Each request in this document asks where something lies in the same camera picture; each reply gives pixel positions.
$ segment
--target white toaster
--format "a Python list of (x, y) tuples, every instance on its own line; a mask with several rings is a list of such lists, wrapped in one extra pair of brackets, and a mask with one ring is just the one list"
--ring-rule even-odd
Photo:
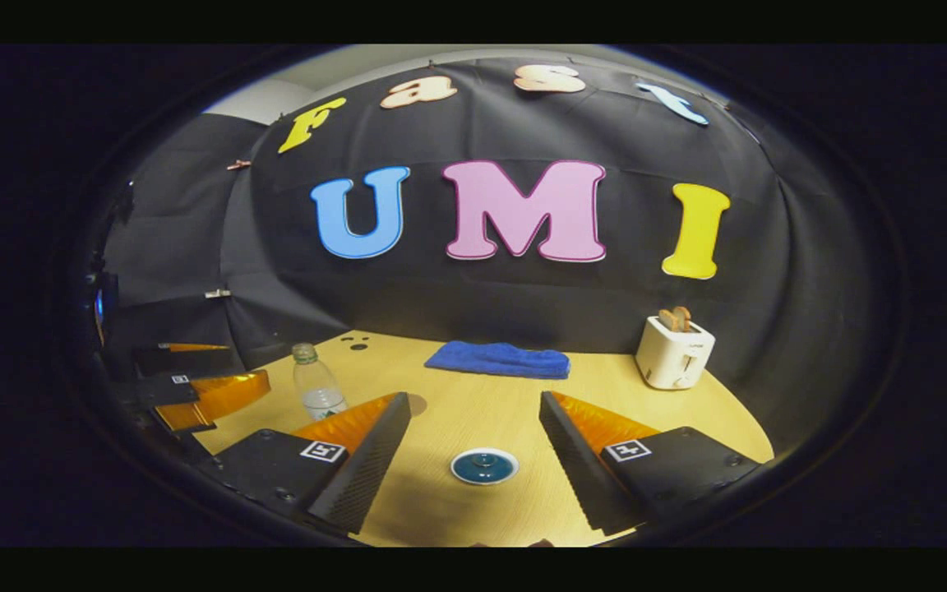
[(665, 391), (690, 389), (700, 379), (714, 348), (714, 335), (689, 321), (688, 333), (663, 326), (660, 317), (645, 319), (635, 361), (649, 386)]

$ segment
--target plastic water bottle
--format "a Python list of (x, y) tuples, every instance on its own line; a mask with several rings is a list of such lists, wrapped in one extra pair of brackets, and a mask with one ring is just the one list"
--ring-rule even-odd
[(290, 349), (294, 358), (294, 389), (302, 397), (302, 405), (313, 421), (341, 413), (347, 409), (335, 375), (316, 356), (312, 344), (299, 344)]

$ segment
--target yellow letter i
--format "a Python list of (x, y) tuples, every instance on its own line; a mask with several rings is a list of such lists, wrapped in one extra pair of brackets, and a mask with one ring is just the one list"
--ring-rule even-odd
[(664, 273), (710, 280), (718, 272), (711, 257), (722, 212), (729, 209), (729, 198), (711, 187), (691, 183), (674, 185), (673, 191), (681, 202), (681, 229), (674, 253), (664, 259)]

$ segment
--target white wall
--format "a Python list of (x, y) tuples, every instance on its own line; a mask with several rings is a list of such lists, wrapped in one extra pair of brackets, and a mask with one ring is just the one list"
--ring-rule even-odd
[(282, 113), (293, 112), (312, 97), (305, 86), (267, 78), (225, 97), (203, 113), (218, 113), (242, 117), (266, 125), (279, 119)]

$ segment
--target sticker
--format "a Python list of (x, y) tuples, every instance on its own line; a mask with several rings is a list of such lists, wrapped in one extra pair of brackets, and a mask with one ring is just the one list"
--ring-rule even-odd
[(411, 173), (407, 166), (386, 166), (364, 176), (364, 184), (375, 190), (375, 229), (363, 236), (349, 231), (345, 196), (353, 188), (349, 179), (316, 185), (309, 197), (316, 202), (316, 226), (320, 241), (332, 255), (345, 259), (368, 259), (390, 251), (404, 232), (401, 181)]
[(447, 254), (454, 259), (488, 259), (499, 247), (488, 240), (488, 219), (511, 255), (529, 250), (540, 226), (550, 218), (550, 232), (538, 252), (555, 261), (591, 262), (605, 258), (598, 242), (595, 210), (598, 181), (605, 168), (594, 162), (559, 160), (550, 164), (529, 197), (521, 194), (499, 164), (490, 160), (459, 162), (444, 168), (455, 183), (455, 240)]
[(674, 253), (664, 259), (664, 273), (710, 280), (718, 272), (711, 257), (722, 212), (729, 209), (729, 198), (724, 192), (692, 183), (674, 185), (673, 191), (681, 202), (681, 229)]
[(615, 443), (615, 445), (605, 446), (605, 450), (612, 454), (612, 458), (616, 458), (616, 462), (627, 462), (653, 454), (653, 451), (638, 441)]
[(521, 90), (544, 93), (579, 93), (587, 83), (576, 78), (580, 73), (563, 65), (523, 65), (514, 71), (514, 86)]
[(287, 139), (284, 140), (282, 145), (279, 145), (279, 154), (285, 153), (285, 151), (293, 149), (295, 146), (301, 145), (302, 142), (312, 138), (312, 134), (309, 132), (311, 130), (316, 130), (317, 127), (323, 125), (324, 121), (327, 120), (327, 116), (330, 115), (332, 109), (337, 109), (340, 106), (345, 105), (345, 98), (339, 97), (334, 101), (328, 102), (328, 104), (323, 104), (318, 106), (315, 109), (309, 109), (305, 113), (294, 118), (294, 127), (290, 128), (290, 135), (287, 136)]
[(682, 117), (692, 121), (693, 123), (698, 123), (700, 125), (707, 125), (707, 118), (699, 113), (694, 113), (689, 109), (689, 101), (672, 94), (668, 89), (664, 89), (662, 86), (654, 86), (654, 84), (646, 84), (644, 82), (636, 82), (635, 86), (638, 86), (639, 89), (650, 91), (655, 97), (660, 99), (660, 102), (666, 106), (666, 108), (671, 109), (674, 113), (679, 113)]
[(323, 460), (324, 462), (335, 462), (345, 451), (345, 446), (332, 445), (330, 442), (313, 442), (305, 446), (301, 456), (312, 458), (313, 460)]
[(309, 407), (305, 405), (305, 411), (309, 413), (309, 417), (312, 417), (313, 421), (320, 421), (321, 419), (328, 419), (331, 415), (338, 415), (347, 409), (345, 401), (339, 402), (337, 405), (332, 405), (328, 408), (322, 407)]
[(439, 101), (455, 93), (458, 90), (452, 89), (451, 79), (447, 76), (428, 76), (392, 87), (390, 96), (382, 99), (379, 105), (383, 109), (397, 109), (418, 101)]

